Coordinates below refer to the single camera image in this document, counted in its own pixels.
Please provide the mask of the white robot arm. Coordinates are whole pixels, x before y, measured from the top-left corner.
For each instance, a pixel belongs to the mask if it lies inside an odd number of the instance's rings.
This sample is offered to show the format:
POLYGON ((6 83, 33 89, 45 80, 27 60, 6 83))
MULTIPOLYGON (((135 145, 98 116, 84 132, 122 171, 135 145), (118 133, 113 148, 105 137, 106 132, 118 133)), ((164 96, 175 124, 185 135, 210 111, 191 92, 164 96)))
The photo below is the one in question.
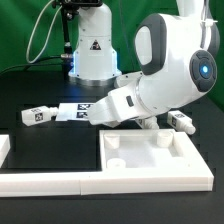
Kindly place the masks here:
POLYGON ((220 36, 209 0, 176 0, 178 15, 154 13, 138 26, 134 50, 140 70, 123 75, 110 44, 111 11, 106 4, 78 9, 79 37, 69 77, 86 85, 115 88, 87 110, 93 125, 115 127, 187 105, 211 90, 220 36))

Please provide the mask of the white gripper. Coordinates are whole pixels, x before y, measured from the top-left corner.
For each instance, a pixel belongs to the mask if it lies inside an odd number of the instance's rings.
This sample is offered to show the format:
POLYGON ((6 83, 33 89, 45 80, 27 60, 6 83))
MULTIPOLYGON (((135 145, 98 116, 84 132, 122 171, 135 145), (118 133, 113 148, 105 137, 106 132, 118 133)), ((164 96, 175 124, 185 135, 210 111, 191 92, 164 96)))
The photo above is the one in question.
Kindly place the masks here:
MULTIPOLYGON (((140 116, 139 103, 133 88, 118 88, 94 103, 87 110, 88 120, 92 125, 104 124, 115 127, 121 122, 140 116)), ((144 127, 157 130, 156 117, 147 118, 144 127)))

